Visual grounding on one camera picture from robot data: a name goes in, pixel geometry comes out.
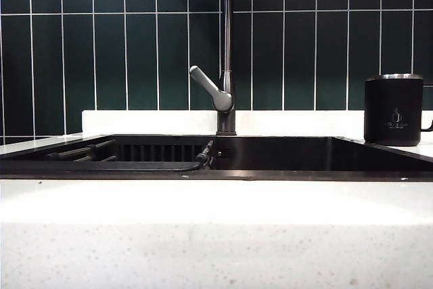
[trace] faucet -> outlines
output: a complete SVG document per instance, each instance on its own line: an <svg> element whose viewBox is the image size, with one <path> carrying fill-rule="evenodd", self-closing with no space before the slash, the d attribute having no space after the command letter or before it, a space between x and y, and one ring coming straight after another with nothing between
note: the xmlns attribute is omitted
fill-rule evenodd
<svg viewBox="0 0 433 289"><path fill-rule="evenodd" d="M216 134L236 135L235 87L231 71L231 0L224 0L224 69L221 72L218 88L197 66L189 69L191 77L201 84L212 97L218 112Z"/></svg>

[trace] backsplash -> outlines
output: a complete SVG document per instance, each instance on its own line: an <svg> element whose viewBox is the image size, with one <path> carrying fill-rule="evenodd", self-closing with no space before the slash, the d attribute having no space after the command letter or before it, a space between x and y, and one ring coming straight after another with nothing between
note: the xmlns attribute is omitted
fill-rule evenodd
<svg viewBox="0 0 433 289"><path fill-rule="evenodd" d="M3 140L80 132L83 110L211 110L188 67L217 82L221 3L1 0ZM233 3L238 110L362 110L371 75L433 82L433 0Z"/></svg>

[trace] sink basin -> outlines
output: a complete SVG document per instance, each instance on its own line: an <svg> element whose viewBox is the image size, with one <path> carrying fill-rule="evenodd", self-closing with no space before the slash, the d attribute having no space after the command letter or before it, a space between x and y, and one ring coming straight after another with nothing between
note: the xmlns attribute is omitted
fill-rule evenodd
<svg viewBox="0 0 433 289"><path fill-rule="evenodd" d="M336 172L419 175L433 171L433 158L339 137L111 135L4 154L0 167L0 176L21 178L291 179L290 173L318 172L330 179Z"/></svg>

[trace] black sink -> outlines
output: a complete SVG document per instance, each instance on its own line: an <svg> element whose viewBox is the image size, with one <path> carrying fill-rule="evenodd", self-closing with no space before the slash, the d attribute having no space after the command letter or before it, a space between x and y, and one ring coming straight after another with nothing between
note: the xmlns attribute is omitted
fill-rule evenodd
<svg viewBox="0 0 433 289"><path fill-rule="evenodd" d="M286 179L299 172L328 177L431 171L433 158L339 137L111 135L0 156L0 176L12 178L123 178L128 173L132 178Z"/></svg>

